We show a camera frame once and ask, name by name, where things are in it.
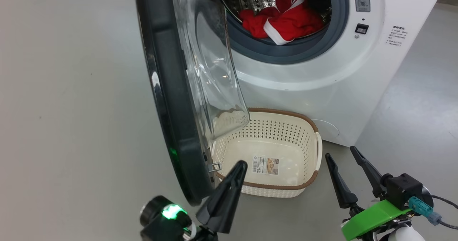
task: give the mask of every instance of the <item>robotic arm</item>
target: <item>robotic arm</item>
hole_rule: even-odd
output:
[[[424,241],[423,237],[412,227],[411,219],[423,215],[433,225],[445,223],[442,217],[433,211],[433,198],[428,189],[408,174],[393,177],[391,174],[381,175],[377,169],[358,151],[350,147],[358,165],[366,174],[372,186],[372,193],[380,202],[364,210],[356,202],[358,198],[350,192],[338,172],[338,167],[332,156],[326,154],[326,162],[331,174],[332,184],[336,192],[339,206],[350,209],[350,218],[341,225],[342,233],[347,241],[361,239],[362,241]],[[386,234],[380,240],[378,234]]]
[[[358,165],[360,165],[372,185],[372,193],[380,202],[368,209],[357,205],[358,197],[345,184],[338,172],[332,156],[326,154],[326,162],[331,175],[339,206],[350,209],[350,218],[343,220],[342,233],[347,241],[425,241],[412,227],[411,219],[423,215],[433,225],[456,226],[442,222],[442,217],[433,211],[433,198],[453,205],[458,205],[443,198],[433,196],[423,184],[408,174],[393,177],[381,175],[377,169],[358,151],[350,147]],[[140,223],[144,229],[140,232],[143,241],[217,241],[219,233],[229,233],[235,210],[239,202],[243,181],[248,165],[245,161],[237,162],[226,178],[216,187],[211,196],[196,214],[202,223],[197,227],[187,212],[163,196],[148,202],[142,209]],[[380,240],[378,234],[394,230]]]

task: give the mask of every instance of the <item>white washing machine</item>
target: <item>white washing machine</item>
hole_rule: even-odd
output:
[[[234,2],[218,1],[229,11],[232,54],[247,106],[304,114],[324,140],[344,146],[360,136],[436,2],[330,0],[325,29],[276,46],[242,28],[231,11]]]

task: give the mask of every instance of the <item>product label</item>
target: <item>product label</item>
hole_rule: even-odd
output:
[[[254,156],[253,157],[253,173],[278,175],[278,164],[280,160],[277,158],[267,158]]]
[[[407,34],[409,33],[404,27],[394,25],[388,33],[388,37],[386,37],[385,44],[400,47],[404,43]]]

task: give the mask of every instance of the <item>open door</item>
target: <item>open door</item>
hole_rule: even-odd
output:
[[[188,202],[199,205],[213,190],[208,148],[249,122],[232,63],[225,11],[211,0],[136,2],[169,156]],[[163,159],[162,154],[154,156]]]

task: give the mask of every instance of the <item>blue connector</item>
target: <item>blue connector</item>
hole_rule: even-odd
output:
[[[437,221],[442,219],[442,216],[434,212],[431,206],[427,205],[415,196],[412,196],[409,199],[409,208],[411,208],[414,212],[427,217],[428,221],[435,226],[439,224]]]

